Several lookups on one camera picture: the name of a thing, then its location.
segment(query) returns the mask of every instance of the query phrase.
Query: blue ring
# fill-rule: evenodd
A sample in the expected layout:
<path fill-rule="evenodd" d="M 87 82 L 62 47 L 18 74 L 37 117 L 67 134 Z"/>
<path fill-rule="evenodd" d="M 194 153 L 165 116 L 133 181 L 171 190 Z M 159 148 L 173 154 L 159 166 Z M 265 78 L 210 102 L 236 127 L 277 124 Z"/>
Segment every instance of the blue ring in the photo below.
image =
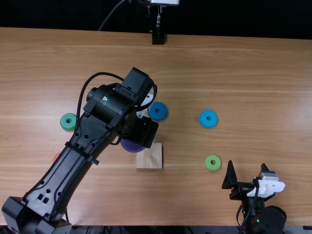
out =
<path fill-rule="evenodd" d="M 168 108 L 167 106 L 162 102 L 155 102 L 151 109 L 148 111 L 149 116 L 152 120 L 155 121 L 162 121 L 164 120 L 168 115 Z"/>
<path fill-rule="evenodd" d="M 211 110 L 203 111 L 199 116 L 199 123 L 205 128 L 213 128 L 218 123 L 218 116 Z"/>

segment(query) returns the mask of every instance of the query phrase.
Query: wooden tabletop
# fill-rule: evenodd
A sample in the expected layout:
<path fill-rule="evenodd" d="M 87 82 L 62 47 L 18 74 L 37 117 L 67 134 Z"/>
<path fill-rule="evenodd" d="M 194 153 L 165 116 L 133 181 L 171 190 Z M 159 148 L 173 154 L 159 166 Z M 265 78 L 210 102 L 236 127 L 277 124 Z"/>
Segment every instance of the wooden tabletop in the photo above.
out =
<path fill-rule="evenodd" d="M 239 201 L 222 190 L 227 162 L 251 182 L 261 163 L 286 188 L 267 202 L 287 225 L 312 224 L 312 41 L 0 28 L 0 204 L 23 196 L 69 140 L 59 120 L 75 113 L 99 71 L 132 67 L 158 85 L 169 108 L 156 140 L 164 168 L 137 171 L 135 155 L 109 146 L 68 206 L 74 225 L 236 225 Z M 98 77 L 88 89 L 116 82 Z M 198 122 L 204 110 L 218 125 Z M 204 160 L 216 154 L 217 172 Z M 0 213 L 0 224 L 5 224 Z"/>

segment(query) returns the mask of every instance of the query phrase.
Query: red object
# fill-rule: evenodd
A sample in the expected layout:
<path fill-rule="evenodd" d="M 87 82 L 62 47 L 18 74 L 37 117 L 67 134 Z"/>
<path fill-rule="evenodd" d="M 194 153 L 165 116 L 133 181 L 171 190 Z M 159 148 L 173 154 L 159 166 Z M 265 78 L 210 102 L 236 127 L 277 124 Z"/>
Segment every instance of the red object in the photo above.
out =
<path fill-rule="evenodd" d="M 57 160 L 58 157 L 59 157 L 59 154 L 58 154 L 58 155 L 55 155 L 55 156 L 54 156 L 53 162 L 55 162 L 55 161 Z"/>

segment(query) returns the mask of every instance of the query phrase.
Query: small wooden cube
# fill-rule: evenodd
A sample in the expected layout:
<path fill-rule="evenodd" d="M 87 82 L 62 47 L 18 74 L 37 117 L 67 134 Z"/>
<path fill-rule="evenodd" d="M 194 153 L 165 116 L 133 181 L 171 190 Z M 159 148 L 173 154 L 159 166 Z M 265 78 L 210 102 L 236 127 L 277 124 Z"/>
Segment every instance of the small wooden cube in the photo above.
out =
<path fill-rule="evenodd" d="M 162 147 L 161 143 L 153 143 L 150 149 L 145 149 L 136 154 L 137 169 L 161 169 Z"/>

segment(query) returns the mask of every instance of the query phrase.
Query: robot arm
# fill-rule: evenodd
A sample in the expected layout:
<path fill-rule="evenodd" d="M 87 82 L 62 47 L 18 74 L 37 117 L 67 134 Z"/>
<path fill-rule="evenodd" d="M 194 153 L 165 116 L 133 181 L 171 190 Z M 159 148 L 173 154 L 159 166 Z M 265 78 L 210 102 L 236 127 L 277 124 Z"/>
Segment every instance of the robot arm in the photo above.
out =
<path fill-rule="evenodd" d="M 265 207 L 264 202 L 284 188 L 285 184 L 264 163 L 259 176 L 254 177 L 252 183 L 238 182 L 233 163 L 229 161 L 222 189 L 231 189 L 230 200 L 242 202 L 236 216 L 238 222 L 239 211 L 242 209 L 244 221 L 239 226 L 239 234 L 243 231 L 246 234 L 282 234 L 286 213 L 276 206 Z"/>
<path fill-rule="evenodd" d="M 133 68 L 122 84 L 93 88 L 71 139 L 42 179 L 24 197 L 9 197 L 2 207 L 8 227 L 20 234 L 68 234 L 62 219 L 68 202 L 99 154 L 120 136 L 151 147 L 158 124 L 138 118 L 154 82 Z"/>

